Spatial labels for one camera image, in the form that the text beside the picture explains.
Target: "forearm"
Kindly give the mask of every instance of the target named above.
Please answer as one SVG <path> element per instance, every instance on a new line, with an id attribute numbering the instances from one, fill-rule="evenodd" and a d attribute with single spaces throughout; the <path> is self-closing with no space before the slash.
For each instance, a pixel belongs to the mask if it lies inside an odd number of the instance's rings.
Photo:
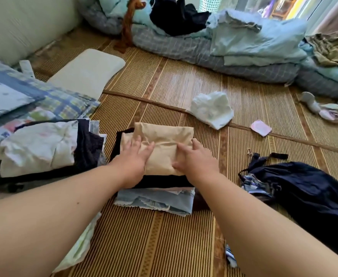
<path id="1" fill-rule="evenodd" d="M 225 176 L 195 186 L 247 276 L 338 276 L 338 255 Z"/>
<path id="2" fill-rule="evenodd" d="M 0 276 L 48 276 L 120 189 L 117 172 L 102 166 L 0 200 Z"/>

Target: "pink card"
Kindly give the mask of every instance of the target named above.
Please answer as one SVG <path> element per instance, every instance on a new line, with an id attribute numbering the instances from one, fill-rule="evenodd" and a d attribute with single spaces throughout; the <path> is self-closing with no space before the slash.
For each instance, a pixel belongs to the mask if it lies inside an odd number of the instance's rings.
<path id="1" fill-rule="evenodd" d="M 255 121 L 251 126 L 251 129 L 255 132 L 259 133 L 261 136 L 265 137 L 272 131 L 272 128 L 270 128 L 268 125 L 266 125 L 261 120 Z"/>

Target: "tatami mat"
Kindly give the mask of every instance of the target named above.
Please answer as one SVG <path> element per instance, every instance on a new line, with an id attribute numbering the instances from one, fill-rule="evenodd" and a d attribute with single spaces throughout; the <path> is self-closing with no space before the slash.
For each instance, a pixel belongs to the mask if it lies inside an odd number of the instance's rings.
<path id="1" fill-rule="evenodd" d="M 295 88 L 229 77 L 137 48 L 129 48 L 123 54 L 113 49 L 115 42 L 81 27 L 31 60 L 36 76 L 44 81 L 86 48 L 126 61 L 126 66 L 105 87 L 102 104 L 92 116 L 100 120 L 101 133 L 107 134 L 107 157 L 116 131 L 143 121 L 194 127 L 195 137 L 219 160 L 221 173 L 236 184 L 240 184 L 238 172 L 250 162 L 249 150 L 261 156 L 287 153 L 289 161 L 308 163 L 338 179 L 338 125 L 326 123 L 300 105 Z M 230 127 L 219 131 L 183 112 L 194 96 L 213 91 L 227 93 L 235 111 Z M 270 125 L 274 135 L 262 138 L 248 130 L 257 119 Z M 282 208 L 278 210 L 287 215 Z M 210 211 L 182 218 L 115 207 L 110 200 L 102 210 L 85 261 L 57 277 L 243 276 L 240 269 L 227 265 L 224 244 Z"/>

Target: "hand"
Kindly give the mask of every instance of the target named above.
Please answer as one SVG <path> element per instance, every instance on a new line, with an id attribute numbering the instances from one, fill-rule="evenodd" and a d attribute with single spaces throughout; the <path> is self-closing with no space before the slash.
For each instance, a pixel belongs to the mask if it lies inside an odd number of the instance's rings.
<path id="1" fill-rule="evenodd" d="M 144 165 L 150 157 L 155 143 L 152 142 L 143 151 L 141 148 L 141 137 L 129 141 L 123 150 L 110 163 L 109 166 L 115 167 L 119 176 L 123 177 L 122 188 L 128 189 L 134 187 L 142 180 L 144 174 Z"/>
<path id="2" fill-rule="evenodd" d="M 188 181 L 196 186 L 201 180 L 219 173 L 219 162 L 197 139 L 193 138 L 192 144 L 192 149 L 184 144 L 177 144 L 178 157 L 172 166 L 184 173 Z"/>

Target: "left hand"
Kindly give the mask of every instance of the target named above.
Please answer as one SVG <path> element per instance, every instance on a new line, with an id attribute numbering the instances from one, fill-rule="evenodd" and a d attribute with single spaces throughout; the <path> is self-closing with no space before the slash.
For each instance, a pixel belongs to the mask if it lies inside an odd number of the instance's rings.
<path id="1" fill-rule="evenodd" d="M 122 188 L 128 189 L 134 187 L 142 180 L 144 175 L 144 165 L 151 156 L 155 143 L 152 142 L 143 151 L 141 148 L 141 137 L 129 141 L 123 150 L 108 165 L 115 167 L 119 175 L 123 177 Z"/>

